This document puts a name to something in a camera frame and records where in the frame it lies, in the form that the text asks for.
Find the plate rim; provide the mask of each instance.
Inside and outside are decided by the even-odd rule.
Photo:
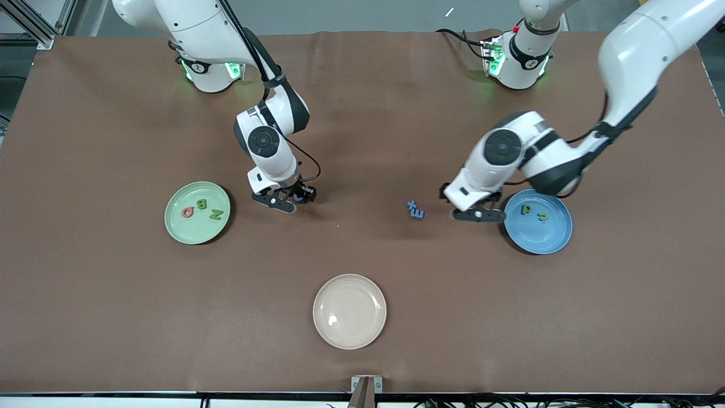
[[[317,317],[317,313],[315,313],[318,309],[318,301],[320,299],[320,294],[325,290],[328,286],[332,285],[336,280],[341,280],[345,277],[354,277],[356,279],[361,279],[365,282],[368,282],[373,285],[375,289],[377,289],[378,293],[380,294],[380,299],[378,300],[380,304],[383,306],[383,317],[382,317],[382,323],[380,324],[379,330],[377,330],[377,333],[365,344],[362,344],[361,346],[357,347],[348,347],[348,346],[340,346],[339,344],[333,344],[320,330],[320,321]],[[330,346],[333,346],[335,348],[339,348],[341,350],[358,350],[360,348],[364,348],[369,346],[373,341],[377,340],[377,338],[380,336],[380,334],[383,332],[383,329],[385,328],[385,323],[388,320],[388,303],[385,300],[385,295],[383,294],[383,290],[369,277],[362,276],[361,274],[340,274],[335,277],[330,278],[327,282],[320,287],[320,289],[317,292],[317,295],[315,295],[315,300],[312,302],[312,323],[315,326],[315,329],[317,330],[320,337]]]
[[[506,234],[508,235],[508,237],[519,248],[523,249],[526,252],[533,253],[535,255],[551,255],[553,253],[557,253],[560,250],[564,249],[564,247],[567,246],[567,244],[571,240],[571,236],[573,235],[573,232],[574,232],[574,220],[571,218],[571,212],[569,211],[569,207],[567,207],[566,204],[559,197],[556,197],[556,196],[553,196],[553,195],[543,195],[541,193],[538,193],[535,189],[523,189],[523,190],[521,190],[519,192],[514,193],[513,195],[511,195],[508,198],[508,200],[506,201],[506,206],[503,209],[504,213],[506,213],[506,210],[508,209],[509,204],[511,204],[514,201],[514,199],[516,198],[516,196],[517,195],[522,195],[523,193],[529,193],[529,194],[534,193],[534,194],[537,194],[537,195],[540,195],[541,196],[541,197],[535,197],[535,198],[539,198],[540,200],[549,201],[549,204],[550,205],[557,205],[557,204],[560,205],[560,207],[564,209],[564,212],[565,212],[565,215],[566,215],[566,219],[568,220],[568,223],[571,226],[571,228],[569,229],[568,234],[567,234],[567,237],[566,237],[563,245],[561,246],[561,248],[558,248],[556,250],[547,250],[547,251],[538,251],[537,252],[537,251],[533,251],[533,250],[530,250],[530,249],[526,248],[517,239],[515,239],[511,235],[511,233],[509,232],[509,228],[508,228],[509,224],[506,222],[508,220],[508,217],[506,217],[506,218],[504,218],[504,229],[506,230]]]
[[[211,236],[210,238],[208,238],[206,240],[202,240],[202,241],[198,241],[198,242],[195,242],[195,241],[188,241],[188,242],[182,241],[174,232],[172,232],[172,228],[169,225],[169,217],[170,217],[169,214],[170,214],[170,211],[171,211],[172,203],[174,202],[174,199],[176,199],[176,197],[181,193],[182,190],[184,190],[185,188],[191,187],[191,186],[193,186],[195,184],[200,184],[200,185],[204,185],[204,186],[213,186],[214,187],[213,189],[218,189],[219,191],[221,191],[221,195],[226,199],[226,203],[229,206],[229,213],[230,213],[230,215],[231,215],[231,209],[232,209],[231,208],[231,199],[229,198],[229,194],[226,192],[226,190],[224,189],[224,187],[221,187],[219,184],[216,184],[214,182],[211,182],[211,181],[203,181],[203,180],[202,181],[193,181],[193,182],[191,182],[191,183],[189,183],[189,184],[181,187],[180,189],[176,190],[176,192],[169,199],[168,203],[166,203],[166,209],[164,209],[164,225],[166,227],[166,232],[174,240],[176,240],[177,242],[181,242],[182,244],[186,244],[186,245],[199,245],[199,244],[203,244],[204,242],[209,242],[210,240],[213,240],[214,238],[216,238],[224,230],[224,228],[226,227],[226,224],[229,222],[229,218],[230,218],[229,216],[226,218],[226,221],[224,221],[224,224],[222,225],[222,227],[219,230],[219,232],[217,232],[216,234],[214,234],[213,236]]]

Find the white plate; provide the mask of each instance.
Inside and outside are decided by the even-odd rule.
[[[312,320],[326,342],[343,350],[372,343],[385,325],[385,297],[372,280],[345,274],[322,286],[312,307]]]

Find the plate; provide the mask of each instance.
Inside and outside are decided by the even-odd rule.
[[[197,181],[181,187],[164,214],[166,230],[177,241],[195,245],[216,237],[229,221],[231,202],[222,187]]]
[[[504,228],[522,249],[548,255],[564,248],[571,239],[573,222],[562,200],[528,189],[506,203]]]
[[[385,325],[385,297],[372,280],[344,274],[322,286],[312,307],[312,320],[326,342],[343,350],[372,343]]]

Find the brown table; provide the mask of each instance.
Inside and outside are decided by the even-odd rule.
[[[360,373],[394,392],[714,391],[725,122],[696,49],[566,200],[560,253],[520,253],[437,198],[512,111],[586,131],[602,39],[564,33],[541,81],[510,91],[441,34],[264,38],[312,111],[294,139],[323,164],[318,201],[289,216],[250,200],[231,132],[258,81],[203,94],[162,38],[58,38],[0,149],[0,391],[336,391]],[[228,189],[236,217],[182,245],[162,214],[197,180]],[[358,351],[312,325],[317,290],[343,273],[389,307]]]

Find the gray floor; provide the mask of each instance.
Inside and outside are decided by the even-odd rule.
[[[230,3],[242,23],[260,35],[355,30],[430,32],[439,28],[507,30],[521,18],[518,2],[513,0],[230,0]],[[638,6],[637,0],[582,0],[566,16],[570,30],[611,30]],[[89,0],[80,12],[76,35],[157,35],[126,25],[109,0]],[[698,45],[716,92],[725,98],[725,33],[712,32]],[[31,47],[0,46],[0,76],[26,76],[35,53]],[[21,91],[21,80],[0,79],[0,114],[12,117]]]

